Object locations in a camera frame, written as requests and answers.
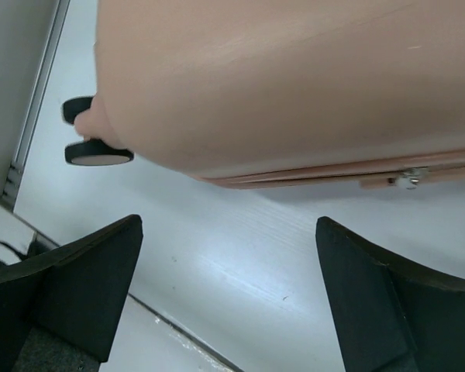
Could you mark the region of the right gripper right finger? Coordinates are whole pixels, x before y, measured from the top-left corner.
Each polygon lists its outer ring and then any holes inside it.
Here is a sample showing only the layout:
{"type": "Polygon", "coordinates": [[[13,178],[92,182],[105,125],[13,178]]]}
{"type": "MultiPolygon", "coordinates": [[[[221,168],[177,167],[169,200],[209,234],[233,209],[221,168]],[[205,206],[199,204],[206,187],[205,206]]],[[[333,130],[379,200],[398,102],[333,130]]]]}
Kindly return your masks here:
{"type": "Polygon", "coordinates": [[[465,279],[318,219],[319,263],[348,371],[465,371],[465,279]]]}

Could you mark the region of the pink suitcase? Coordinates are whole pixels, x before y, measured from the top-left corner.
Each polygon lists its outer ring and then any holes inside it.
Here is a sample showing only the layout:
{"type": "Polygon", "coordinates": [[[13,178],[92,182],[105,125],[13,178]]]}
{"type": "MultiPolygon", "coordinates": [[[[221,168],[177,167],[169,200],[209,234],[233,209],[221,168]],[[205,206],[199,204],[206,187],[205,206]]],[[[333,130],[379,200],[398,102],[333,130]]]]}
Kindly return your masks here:
{"type": "Polygon", "coordinates": [[[69,164],[225,188],[465,177],[465,1],[100,1],[69,164]]]}

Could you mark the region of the aluminium rail frame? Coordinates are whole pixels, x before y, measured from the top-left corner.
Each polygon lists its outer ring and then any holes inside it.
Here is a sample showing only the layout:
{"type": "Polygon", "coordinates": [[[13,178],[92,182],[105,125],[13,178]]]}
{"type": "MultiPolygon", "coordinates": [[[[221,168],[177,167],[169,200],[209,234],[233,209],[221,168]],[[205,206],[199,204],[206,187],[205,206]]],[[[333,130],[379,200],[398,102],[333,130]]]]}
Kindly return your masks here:
{"type": "Polygon", "coordinates": [[[31,95],[26,106],[25,118],[20,131],[20,136],[5,180],[5,186],[2,191],[0,201],[7,209],[13,210],[19,193],[19,187],[22,180],[22,174],[26,166],[27,157],[33,141],[33,135],[36,128],[36,121],[39,117],[40,108],[45,95],[46,86],[50,77],[53,66],[53,59],[57,52],[60,42],[60,36],[67,17],[67,10],[70,4],[69,0],[60,0],[53,2],[53,13],[50,17],[50,23],[45,45],[41,59],[36,72],[31,95]]]}

